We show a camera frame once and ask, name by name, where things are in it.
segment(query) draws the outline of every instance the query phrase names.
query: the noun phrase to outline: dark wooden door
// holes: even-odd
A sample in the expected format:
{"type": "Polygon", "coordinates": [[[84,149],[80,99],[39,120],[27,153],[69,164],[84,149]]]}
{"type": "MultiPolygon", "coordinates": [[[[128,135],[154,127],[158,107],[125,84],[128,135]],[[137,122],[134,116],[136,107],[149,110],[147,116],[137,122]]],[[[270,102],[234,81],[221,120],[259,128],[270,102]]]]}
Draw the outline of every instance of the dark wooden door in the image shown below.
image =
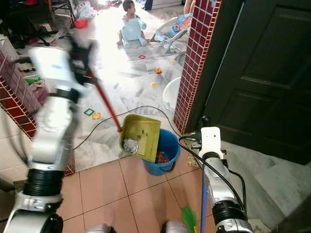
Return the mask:
{"type": "Polygon", "coordinates": [[[222,140],[311,161],[311,0],[247,0],[207,100],[222,140]]]}

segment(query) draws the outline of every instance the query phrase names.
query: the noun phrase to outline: child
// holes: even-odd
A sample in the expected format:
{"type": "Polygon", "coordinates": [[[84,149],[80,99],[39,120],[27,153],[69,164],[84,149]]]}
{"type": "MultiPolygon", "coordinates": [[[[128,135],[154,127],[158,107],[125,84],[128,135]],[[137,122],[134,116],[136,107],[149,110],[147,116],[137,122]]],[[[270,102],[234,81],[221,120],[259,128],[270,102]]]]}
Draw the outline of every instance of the child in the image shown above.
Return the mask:
{"type": "MultiPolygon", "coordinates": [[[[131,18],[139,18],[139,16],[135,15],[136,10],[135,10],[134,2],[132,0],[124,0],[123,9],[127,12],[122,18],[123,21],[127,22],[131,18]]],[[[150,39],[145,38],[143,31],[141,31],[141,37],[144,38],[147,41],[147,43],[149,43],[150,39]]],[[[122,44],[122,32],[120,30],[119,41],[117,42],[117,45],[121,45],[121,44],[122,44]]]]}

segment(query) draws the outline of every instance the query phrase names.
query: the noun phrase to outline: red tiled pillar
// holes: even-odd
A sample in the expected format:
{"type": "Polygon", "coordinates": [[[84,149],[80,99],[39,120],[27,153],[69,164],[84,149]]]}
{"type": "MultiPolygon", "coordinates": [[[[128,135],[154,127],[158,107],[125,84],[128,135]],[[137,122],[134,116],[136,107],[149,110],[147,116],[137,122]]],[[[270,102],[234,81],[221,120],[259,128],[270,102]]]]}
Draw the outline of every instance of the red tiled pillar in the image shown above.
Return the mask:
{"type": "MultiPolygon", "coordinates": [[[[8,55],[0,48],[0,106],[20,129],[33,140],[37,126],[29,113],[41,108],[17,65],[9,61],[8,55]]],[[[74,156],[71,155],[65,175],[75,173],[74,156]]]]}
{"type": "Polygon", "coordinates": [[[174,123],[181,133],[185,132],[220,4],[221,0],[196,0],[195,2],[174,115],[174,123]]]}

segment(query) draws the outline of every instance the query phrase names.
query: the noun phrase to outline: green dustpan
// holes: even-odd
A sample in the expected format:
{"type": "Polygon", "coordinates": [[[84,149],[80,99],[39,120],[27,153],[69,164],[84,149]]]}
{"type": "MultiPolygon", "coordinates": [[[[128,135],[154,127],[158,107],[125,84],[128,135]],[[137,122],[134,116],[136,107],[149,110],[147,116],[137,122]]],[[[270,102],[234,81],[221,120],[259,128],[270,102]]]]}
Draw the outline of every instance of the green dustpan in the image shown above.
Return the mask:
{"type": "Polygon", "coordinates": [[[156,149],[159,141],[161,121],[154,120],[145,116],[130,114],[123,122],[119,144],[123,151],[124,139],[133,139],[138,142],[136,155],[152,163],[156,161],[156,149]]]}

